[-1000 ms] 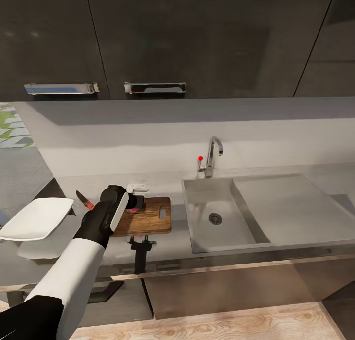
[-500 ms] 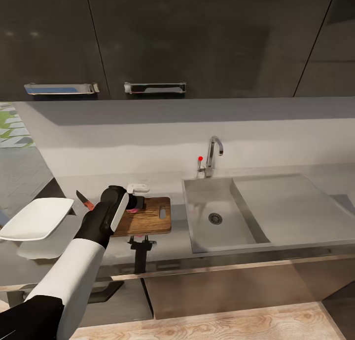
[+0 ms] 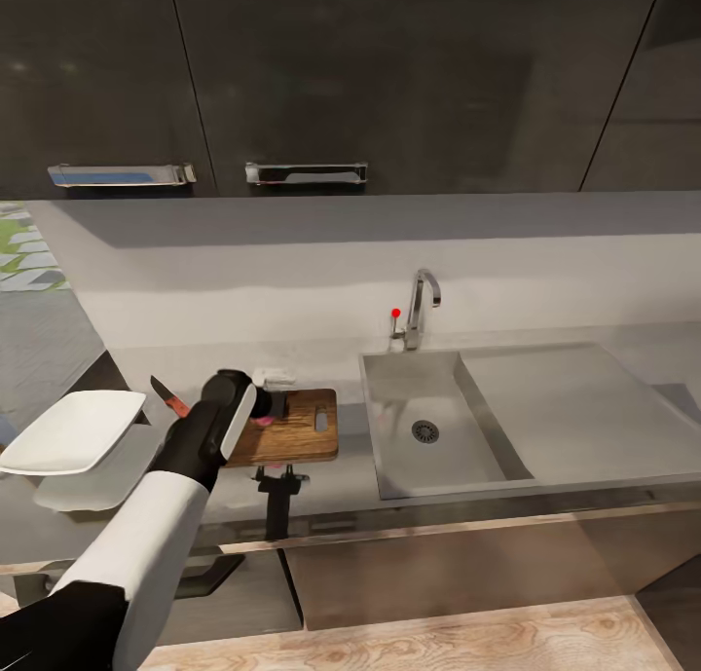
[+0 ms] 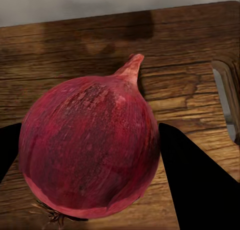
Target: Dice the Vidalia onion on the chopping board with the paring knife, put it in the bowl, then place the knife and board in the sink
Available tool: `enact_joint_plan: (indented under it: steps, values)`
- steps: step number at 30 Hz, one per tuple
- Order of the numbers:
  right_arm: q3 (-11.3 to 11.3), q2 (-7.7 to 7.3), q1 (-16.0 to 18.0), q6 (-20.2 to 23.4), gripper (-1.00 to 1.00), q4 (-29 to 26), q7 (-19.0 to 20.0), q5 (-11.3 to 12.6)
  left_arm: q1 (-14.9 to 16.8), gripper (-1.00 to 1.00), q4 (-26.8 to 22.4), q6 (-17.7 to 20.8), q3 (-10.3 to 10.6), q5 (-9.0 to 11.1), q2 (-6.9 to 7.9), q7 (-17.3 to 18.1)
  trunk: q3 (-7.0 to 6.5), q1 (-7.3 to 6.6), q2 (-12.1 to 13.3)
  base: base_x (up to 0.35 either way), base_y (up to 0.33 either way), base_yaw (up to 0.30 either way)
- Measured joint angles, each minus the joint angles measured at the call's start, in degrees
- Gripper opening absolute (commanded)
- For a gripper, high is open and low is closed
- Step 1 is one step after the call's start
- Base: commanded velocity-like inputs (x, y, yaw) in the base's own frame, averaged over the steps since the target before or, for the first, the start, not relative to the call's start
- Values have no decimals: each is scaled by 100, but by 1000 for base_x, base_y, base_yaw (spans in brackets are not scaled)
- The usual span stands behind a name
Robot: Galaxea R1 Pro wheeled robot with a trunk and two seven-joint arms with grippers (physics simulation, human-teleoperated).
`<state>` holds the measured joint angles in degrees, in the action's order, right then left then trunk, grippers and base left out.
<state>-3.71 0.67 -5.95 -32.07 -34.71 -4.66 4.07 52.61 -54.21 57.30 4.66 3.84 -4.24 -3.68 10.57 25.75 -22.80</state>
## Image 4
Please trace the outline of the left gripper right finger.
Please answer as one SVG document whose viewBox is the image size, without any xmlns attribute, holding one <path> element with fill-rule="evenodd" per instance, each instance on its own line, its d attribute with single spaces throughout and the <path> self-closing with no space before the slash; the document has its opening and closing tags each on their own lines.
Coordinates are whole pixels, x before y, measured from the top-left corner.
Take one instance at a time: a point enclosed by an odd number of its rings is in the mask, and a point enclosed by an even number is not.
<svg viewBox="0 0 240 230">
<path fill-rule="evenodd" d="M 177 128 L 159 133 L 180 230 L 240 230 L 240 184 Z"/>
</svg>

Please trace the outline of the cutting board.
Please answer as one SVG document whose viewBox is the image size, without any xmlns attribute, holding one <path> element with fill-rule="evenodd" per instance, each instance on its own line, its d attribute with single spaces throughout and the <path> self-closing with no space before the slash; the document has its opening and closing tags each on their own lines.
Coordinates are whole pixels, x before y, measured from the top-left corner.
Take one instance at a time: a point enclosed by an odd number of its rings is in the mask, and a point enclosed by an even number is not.
<svg viewBox="0 0 240 230">
<path fill-rule="evenodd" d="M 231 67 L 240 100 L 239 1 L 0 27 L 0 129 L 22 124 L 51 88 L 79 77 L 111 76 L 131 54 L 144 56 L 137 86 L 158 130 L 160 123 L 177 128 L 240 184 L 240 144 L 229 136 L 212 69 L 212 60 Z M 0 183 L 0 230 L 42 230 L 53 218 L 32 205 L 42 206 L 37 201 L 20 173 L 18 149 Z M 180 228 L 161 140 L 158 169 L 143 199 L 111 216 L 64 217 L 63 223 L 62 230 Z M 43 230 L 59 228 L 51 222 Z"/>
</svg>

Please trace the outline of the vidalia onion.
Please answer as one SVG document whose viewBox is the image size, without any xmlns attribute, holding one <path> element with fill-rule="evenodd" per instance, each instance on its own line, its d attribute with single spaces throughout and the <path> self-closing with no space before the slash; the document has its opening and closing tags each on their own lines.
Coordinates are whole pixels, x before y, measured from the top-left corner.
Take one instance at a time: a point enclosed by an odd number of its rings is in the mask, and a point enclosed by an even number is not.
<svg viewBox="0 0 240 230">
<path fill-rule="evenodd" d="M 160 159 L 158 125 L 137 86 L 143 59 L 131 54 L 111 76 L 60 83 L 26 114 L 19 170 L 43 202 L 32 205 L 51 215 L 30 212 L 53 218 L 45 226 L 62 230 L 64 217 L 103 218 L 143 199 Z"/>
</svg>

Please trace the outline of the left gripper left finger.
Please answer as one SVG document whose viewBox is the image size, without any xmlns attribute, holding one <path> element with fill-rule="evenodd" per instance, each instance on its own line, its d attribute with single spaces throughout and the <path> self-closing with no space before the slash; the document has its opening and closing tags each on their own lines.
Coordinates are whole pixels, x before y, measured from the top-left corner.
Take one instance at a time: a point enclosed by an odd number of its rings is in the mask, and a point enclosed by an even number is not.
<svg viewBox="0 0 240 230">
<path fill-rule="evenodd" d="M 0 129 L 0 183 L 17 157 L 21 123 Z"/>
</svg>

